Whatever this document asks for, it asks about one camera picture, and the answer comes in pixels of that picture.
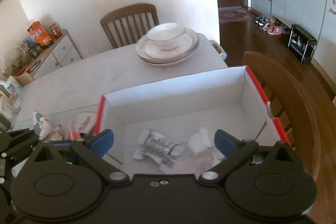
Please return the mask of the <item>pink binder clip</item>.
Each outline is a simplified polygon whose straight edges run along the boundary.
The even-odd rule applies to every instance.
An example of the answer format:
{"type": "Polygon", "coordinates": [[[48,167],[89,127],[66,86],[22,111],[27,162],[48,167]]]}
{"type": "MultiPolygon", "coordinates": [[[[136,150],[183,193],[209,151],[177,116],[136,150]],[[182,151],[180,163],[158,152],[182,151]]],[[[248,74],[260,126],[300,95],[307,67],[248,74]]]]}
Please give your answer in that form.
{"type": "Polygon", "coordinates": [[[74,121],[71,119],[67,121],[67,134],[68,134],[68,139],[70,140],[81,139],[81,135],[79,132],[75,130],[74,121]]]}

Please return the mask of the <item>white blue plastic bag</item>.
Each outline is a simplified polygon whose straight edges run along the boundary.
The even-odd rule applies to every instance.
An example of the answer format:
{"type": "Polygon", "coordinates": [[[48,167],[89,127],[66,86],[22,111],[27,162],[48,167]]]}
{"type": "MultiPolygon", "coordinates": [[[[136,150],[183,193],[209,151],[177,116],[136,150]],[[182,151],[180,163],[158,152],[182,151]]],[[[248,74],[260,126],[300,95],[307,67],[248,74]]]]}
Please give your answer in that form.
{"type": "Polygon", "coordinates": [[[33,112],[33,129],[38,137],[45,140],[52,139],[51,133],[54,131],[54,128],[49,120],[38,111],[33,112]]]}

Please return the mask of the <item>clear plastic wrapper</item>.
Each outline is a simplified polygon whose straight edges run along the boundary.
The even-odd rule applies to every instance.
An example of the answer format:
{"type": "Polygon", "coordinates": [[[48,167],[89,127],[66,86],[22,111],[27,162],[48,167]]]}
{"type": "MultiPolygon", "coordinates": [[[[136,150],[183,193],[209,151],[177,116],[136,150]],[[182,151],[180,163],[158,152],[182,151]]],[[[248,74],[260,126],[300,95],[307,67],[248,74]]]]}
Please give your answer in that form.
{"type": "Polygon", "coordinates": [[[142,130],[133,154],[133,159],[154,161],[165,174],[184,174],[188,172],[185,160],[189,156],[187,145],[167,139],[153,130],[142,130]]]}

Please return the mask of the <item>silver foil snack bag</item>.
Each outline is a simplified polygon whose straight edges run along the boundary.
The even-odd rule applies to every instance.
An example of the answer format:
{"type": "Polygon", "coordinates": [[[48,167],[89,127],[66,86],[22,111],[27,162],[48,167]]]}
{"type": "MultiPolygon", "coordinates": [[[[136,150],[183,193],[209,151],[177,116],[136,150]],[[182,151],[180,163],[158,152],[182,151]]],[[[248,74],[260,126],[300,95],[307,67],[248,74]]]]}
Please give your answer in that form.
{"type": "Polygon", "coordinates": [[[46,139],[50,141],[62,141],[64,139],[62,129],[60,127],[57,127],[56,129],[54,129],[54,131],[50,132],[47,135],[46,139]]]}

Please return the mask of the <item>blue patterned tissue box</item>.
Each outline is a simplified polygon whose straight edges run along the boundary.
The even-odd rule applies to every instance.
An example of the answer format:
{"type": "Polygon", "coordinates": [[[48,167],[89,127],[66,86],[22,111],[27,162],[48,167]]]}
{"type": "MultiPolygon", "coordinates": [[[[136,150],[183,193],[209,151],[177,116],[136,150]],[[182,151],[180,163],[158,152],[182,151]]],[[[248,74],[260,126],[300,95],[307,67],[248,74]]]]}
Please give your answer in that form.
{"type": "Polygon", "coordinates": [[[19,95],[22,92],[22,86],[18,83],[18,81],[13,76],[10,76],[6,80],[4,84],[4,88],[11,96],[15,96],[15,97],[19,97],[19,95]]]}

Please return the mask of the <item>red white cardboard box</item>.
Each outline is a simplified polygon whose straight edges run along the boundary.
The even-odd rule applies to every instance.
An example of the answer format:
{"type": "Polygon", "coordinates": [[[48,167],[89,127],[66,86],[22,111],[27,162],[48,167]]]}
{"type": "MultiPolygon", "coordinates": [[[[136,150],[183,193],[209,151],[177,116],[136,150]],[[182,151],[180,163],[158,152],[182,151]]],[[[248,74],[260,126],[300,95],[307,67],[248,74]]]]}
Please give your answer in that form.
{"type": "Polygon", "coordinates": [[[175,144],[200,148],[197,155],[188,149],[170,170],[200,174],[221,158],[214,147],[219,129],[260,145],[286,139],[280,121],[271,117],[268,103],[249,67],[217,69],[104,94],[94,130],[112,130],[110,153],[128,174],[165,172],[149,156],[135,156],[145,130],[175,144]]]}

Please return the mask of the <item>cardboard tray box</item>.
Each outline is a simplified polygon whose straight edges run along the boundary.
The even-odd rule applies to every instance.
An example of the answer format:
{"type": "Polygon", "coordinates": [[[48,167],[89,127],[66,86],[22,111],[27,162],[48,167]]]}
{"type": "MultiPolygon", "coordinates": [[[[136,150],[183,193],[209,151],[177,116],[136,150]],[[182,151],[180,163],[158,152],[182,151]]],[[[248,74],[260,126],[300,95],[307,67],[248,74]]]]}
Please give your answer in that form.
{"type": "Polygon", "coordinates": [[[33,76],[25,71],[23,74],[20,76],[14,76],[15,80],[20,84],[22,87],[28,85],[29,83],[34,81],[33,76]]]}

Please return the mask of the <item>near brown wooden chair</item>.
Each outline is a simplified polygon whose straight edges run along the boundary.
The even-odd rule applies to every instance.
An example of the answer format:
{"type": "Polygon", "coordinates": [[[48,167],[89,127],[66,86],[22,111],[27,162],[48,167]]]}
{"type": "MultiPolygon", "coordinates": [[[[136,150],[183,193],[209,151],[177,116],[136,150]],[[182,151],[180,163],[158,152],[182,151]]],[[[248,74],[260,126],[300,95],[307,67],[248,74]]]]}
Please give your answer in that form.
{"type": "Polygon", "coordinates": [[[243,64],[254,73],[261,90],[270,94],[271,117],[280,122],[285,139],[316,180],[321,161],[319,130],[302,88],[280,63],[262,53],[246,51],[243,64]]]}

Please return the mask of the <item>brown wooden chair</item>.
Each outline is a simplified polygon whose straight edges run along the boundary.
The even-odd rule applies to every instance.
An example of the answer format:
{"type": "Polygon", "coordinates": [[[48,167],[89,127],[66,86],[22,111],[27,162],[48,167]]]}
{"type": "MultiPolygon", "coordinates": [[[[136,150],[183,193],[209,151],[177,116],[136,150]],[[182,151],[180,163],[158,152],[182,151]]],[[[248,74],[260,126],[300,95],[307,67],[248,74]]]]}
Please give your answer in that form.
{"type": "Polygon", "coordinates": [[[136,3],[114,10],[100,20],[113,49],[139,41],[149,30],[159,25],[156,6],[136,3]]]}
{"type": "Polygon", "coordinates": [[[262,53],[246,51],[243,64],[254,73],[261,90],[270,94],[271,117],[280,122],[285,139],[316,180],[321,161],[319,130],[302,88],[280,63],[262,53]]]}

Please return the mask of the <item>white sideboard cabinet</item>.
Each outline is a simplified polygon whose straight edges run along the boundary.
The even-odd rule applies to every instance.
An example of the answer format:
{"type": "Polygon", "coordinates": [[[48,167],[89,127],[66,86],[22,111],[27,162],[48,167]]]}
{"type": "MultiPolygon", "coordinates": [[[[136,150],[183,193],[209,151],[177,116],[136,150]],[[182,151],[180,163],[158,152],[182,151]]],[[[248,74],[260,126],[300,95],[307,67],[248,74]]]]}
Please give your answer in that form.
{"type": "Polygon", "coordinates": [[[29,67],[33,67],[38,61],[39,64],[30,75],[36,80],[82,59],[82,55],[75,46],[70,34],[66,29],[62,29],[62,36],[56,39],[54,44],[44,50],[36,59],[31,61],[29,67]]]}

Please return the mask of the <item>orange snack bag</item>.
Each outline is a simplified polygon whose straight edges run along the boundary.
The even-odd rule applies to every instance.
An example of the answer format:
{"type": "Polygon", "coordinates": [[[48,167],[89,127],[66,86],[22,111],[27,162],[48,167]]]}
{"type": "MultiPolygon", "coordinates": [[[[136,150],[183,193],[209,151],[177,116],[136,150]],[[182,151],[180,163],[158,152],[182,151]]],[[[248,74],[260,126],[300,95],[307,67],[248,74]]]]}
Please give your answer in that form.
{"type": "Polygon", "coordinates": [[[27,29],[30,36],[41,46],[48,47],[52,38],[39,21],[33,22],[27,29]]]}

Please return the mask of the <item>white stacked plates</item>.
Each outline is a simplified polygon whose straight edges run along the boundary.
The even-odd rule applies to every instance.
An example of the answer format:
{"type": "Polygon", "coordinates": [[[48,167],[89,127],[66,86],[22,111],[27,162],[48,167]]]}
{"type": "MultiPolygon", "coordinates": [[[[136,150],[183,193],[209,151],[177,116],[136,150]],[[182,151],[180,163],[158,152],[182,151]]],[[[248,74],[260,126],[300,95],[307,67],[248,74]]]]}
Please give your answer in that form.
{"type": "Polygon", "coordinates": [[[182,37],[177,38],[177,43],[172,50],[164,51],[143,36],[136,44],[135,51],[142,61],[150,65],[166,67],[190,58],[197,51],[199,44],[199,35],[192,29],[186,28],[182,37]]]}

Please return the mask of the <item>red lid jars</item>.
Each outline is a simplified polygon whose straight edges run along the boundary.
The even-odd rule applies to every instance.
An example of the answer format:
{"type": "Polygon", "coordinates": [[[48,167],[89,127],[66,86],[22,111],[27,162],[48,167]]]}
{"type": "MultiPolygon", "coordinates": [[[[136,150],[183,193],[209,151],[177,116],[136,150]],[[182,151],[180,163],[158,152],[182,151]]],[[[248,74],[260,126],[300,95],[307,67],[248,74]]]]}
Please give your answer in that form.
{"type": "Polygon", "coordinates": [[[57,23],[53,23],[50,25],[50,31],[52,32],[53,36],[58,39],[62,36],[62,31],[59,28],[57,23]]]}

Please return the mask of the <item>white bowl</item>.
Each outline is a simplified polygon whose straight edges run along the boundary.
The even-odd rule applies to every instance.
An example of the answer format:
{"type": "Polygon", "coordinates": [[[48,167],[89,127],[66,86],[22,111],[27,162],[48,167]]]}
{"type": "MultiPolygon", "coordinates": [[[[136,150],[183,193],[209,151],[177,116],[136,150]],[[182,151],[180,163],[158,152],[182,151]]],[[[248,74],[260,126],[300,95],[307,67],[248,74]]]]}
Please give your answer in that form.
{"type": "Polygon", "coordinates": [[[183,25],[179,23],[164,23],[150,29],[146,36],[161,50],[172,51],[177,47],[174,40],[184,33],[185,27],[183,25]]]}

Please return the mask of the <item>black shoe rack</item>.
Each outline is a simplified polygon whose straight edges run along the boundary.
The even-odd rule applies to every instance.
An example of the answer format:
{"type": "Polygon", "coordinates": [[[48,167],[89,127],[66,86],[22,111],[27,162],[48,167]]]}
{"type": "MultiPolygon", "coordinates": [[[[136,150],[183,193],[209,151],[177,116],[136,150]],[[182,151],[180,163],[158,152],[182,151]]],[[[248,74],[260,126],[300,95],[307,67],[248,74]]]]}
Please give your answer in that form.
{"type": "Polygon", "coordinates": [[[288,50],[290,50],[301,64],[311,63],[317,39],[299,24],[291,25],[288,50]]]}

